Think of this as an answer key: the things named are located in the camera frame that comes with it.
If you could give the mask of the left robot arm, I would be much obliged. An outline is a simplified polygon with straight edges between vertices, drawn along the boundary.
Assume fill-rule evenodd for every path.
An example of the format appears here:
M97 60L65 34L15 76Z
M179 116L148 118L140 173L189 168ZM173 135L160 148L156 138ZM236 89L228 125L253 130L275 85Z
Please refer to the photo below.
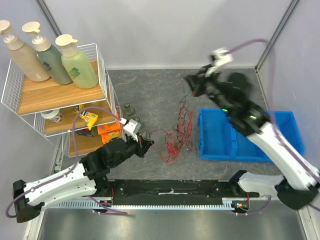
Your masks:
M110 191L107 178L110 170L133 155L143 158L153 144L153 140L142 136L137 140L116 137L63 171L33 182L14 182L14 218L17 223L25 223L61 202L77 197L106 196Z

